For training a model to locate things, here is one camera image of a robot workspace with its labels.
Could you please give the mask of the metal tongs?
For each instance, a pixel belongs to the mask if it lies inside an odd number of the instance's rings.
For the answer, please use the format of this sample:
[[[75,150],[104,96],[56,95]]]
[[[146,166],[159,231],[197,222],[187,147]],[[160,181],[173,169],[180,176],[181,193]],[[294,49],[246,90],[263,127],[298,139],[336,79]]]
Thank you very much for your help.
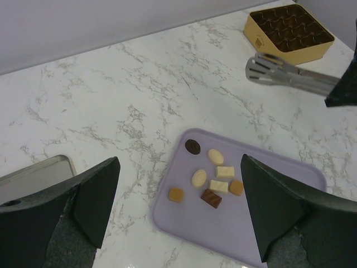
[[[248,59],[245,75],[248,80],[258,84],[287,86],[323,97],[328,96],[340,80],[299,68],[266,53],[257,53]]]

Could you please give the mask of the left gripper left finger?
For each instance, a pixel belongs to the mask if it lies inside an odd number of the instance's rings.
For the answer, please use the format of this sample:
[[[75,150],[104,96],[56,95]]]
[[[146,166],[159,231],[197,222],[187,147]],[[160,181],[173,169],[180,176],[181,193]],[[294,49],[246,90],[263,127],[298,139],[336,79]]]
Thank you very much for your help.
[[[37,193],[1,204],[1,267],[92,267],[119,180],[111,157]]]

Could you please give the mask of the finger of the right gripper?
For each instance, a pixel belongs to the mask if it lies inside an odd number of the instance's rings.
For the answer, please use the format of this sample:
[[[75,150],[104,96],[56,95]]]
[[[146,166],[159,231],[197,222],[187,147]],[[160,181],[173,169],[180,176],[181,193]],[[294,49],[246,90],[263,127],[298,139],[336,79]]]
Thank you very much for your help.
[[[357,62],[356,48],[353,59],[337,85],[325,99],[326,107],[356,106]]]

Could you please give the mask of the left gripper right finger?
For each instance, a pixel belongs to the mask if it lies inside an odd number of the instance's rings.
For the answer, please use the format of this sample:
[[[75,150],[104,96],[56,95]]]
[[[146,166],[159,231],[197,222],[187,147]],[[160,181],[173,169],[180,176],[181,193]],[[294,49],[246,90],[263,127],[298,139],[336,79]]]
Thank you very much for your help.
[[[260,259],[268,267],[356,267],[356,202],[243,155],[240,169]]]

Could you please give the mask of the dark oval chocolate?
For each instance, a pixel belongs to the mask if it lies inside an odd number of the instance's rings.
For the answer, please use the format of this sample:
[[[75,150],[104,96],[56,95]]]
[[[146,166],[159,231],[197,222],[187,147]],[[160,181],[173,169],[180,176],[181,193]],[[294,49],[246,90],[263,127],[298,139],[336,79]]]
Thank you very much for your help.
[[[191,153],[193,155],[198,155],[201,152],[200,144],[196,140],[193,140],[193,139],[188,139],[185,142],[185,148],[189,153]]]

